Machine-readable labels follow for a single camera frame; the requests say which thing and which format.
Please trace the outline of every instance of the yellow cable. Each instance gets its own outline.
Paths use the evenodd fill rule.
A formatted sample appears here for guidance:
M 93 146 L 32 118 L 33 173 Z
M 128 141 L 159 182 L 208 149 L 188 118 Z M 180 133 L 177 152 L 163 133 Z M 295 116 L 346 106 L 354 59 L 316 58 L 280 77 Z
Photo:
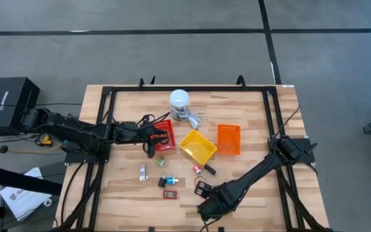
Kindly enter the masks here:
M 56 146 L 54 148 L 51 148 L 51 149 L 48 149 L 48 150 L 45 150 L 45 151 L 22 151 L 22 150 L 11 150 L 11 149 L 8 149 L 8 152 L 11 152 L 11 153 L 23 153 L 23 154 L 41 154 L 41 155 L 43 155 L 44 153 L 50 152 L 50 151 L 53 151 L 53 150 L 56 150 L 56 149 L 60 148 L 61 146 L 62 146 L 62 143 L 60 143 L 58 146 Z

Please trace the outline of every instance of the blue object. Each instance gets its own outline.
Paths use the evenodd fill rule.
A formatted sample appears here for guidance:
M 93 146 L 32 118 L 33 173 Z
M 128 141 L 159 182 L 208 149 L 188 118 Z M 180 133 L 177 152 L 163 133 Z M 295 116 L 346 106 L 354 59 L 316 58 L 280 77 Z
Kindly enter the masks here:
M 175 184 L 175 182 L 178 182 L 178 179 L 175 177 L 167 177 L 167 184 Z

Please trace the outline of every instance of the small green object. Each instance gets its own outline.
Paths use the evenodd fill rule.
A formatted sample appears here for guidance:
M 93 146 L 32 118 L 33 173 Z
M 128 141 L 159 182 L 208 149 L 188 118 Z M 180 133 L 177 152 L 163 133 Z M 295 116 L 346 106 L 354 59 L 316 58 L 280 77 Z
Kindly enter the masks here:
M 157 159 L 155 163 L 162 167 L 164 165 L 164 159 Z

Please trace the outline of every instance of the small black object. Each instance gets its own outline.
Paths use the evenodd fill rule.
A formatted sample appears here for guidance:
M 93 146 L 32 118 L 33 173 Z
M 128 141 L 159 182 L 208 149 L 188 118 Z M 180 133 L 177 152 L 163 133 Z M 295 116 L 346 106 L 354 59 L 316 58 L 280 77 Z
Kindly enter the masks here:
M 160 180 L 158 181 L 158 186 L 161 188 L 164 188 L 167 184 L 167 179 L 164 177 L 160 177 Z
M 210 165 L 206 164 L 204 165 L 204 168 L 211 174 L 215 175 L 216 174 L 216 170 L 214 170 L 214 168 L 210 167 Z
M 0 153 L 2 153 L 2 154 L 5 154 L 6 152 L 8 151 L 8 147 L 7 146 L 1 146 L 0 147 Z

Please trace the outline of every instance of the black box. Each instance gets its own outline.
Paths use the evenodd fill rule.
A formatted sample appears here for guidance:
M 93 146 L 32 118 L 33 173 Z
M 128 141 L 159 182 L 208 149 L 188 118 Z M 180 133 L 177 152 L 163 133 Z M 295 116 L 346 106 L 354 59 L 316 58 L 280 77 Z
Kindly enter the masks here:
M 26 77 L 0 78 L 0 136 L 19 135 L 24 113 L 35 107 L 39 88 Z

